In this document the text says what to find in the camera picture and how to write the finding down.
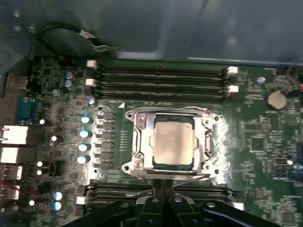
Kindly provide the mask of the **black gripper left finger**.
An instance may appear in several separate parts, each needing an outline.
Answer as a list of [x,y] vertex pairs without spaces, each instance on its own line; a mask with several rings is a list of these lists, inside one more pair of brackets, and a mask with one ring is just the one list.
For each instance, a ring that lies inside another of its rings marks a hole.
[[165,180],[154,179],[152,195],[137,204],[121,200],[82,216],[66,227],[161,227],[165,207]]

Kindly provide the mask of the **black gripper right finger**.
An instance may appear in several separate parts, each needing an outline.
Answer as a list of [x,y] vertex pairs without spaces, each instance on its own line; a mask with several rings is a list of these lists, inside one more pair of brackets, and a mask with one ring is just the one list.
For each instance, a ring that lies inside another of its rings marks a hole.
[[195,208],[195,204],[175,194],[172,180],[164,180],[164,193],[166,203],[174,216],[175,227],[279,226],[221,201],[205,201],[199,208]]

